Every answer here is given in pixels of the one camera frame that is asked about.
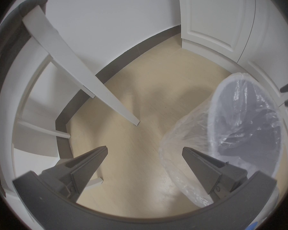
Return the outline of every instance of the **wooden floor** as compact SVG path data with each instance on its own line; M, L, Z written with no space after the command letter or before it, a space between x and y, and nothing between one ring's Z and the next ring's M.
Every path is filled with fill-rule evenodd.
M230 73L181 48L180 34L141 55L107 83L107 88L140 119L133 125L99 99L89 99L67 124L74 157L98 146L108 156L94 174L101 186L85 190L78 203L124 217L156 218L198 209L167 176L159 162L163 135L203 102ZM283 154L278 178L288 185Z

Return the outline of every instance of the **clear plastic bag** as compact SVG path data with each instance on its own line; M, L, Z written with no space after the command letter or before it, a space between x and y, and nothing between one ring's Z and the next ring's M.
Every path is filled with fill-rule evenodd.
M194 204L213 201L182 157L191 147L223 162L275 176L283 152L278 106L248 74L233 74L181 118L160 142L159 157L172 181Z

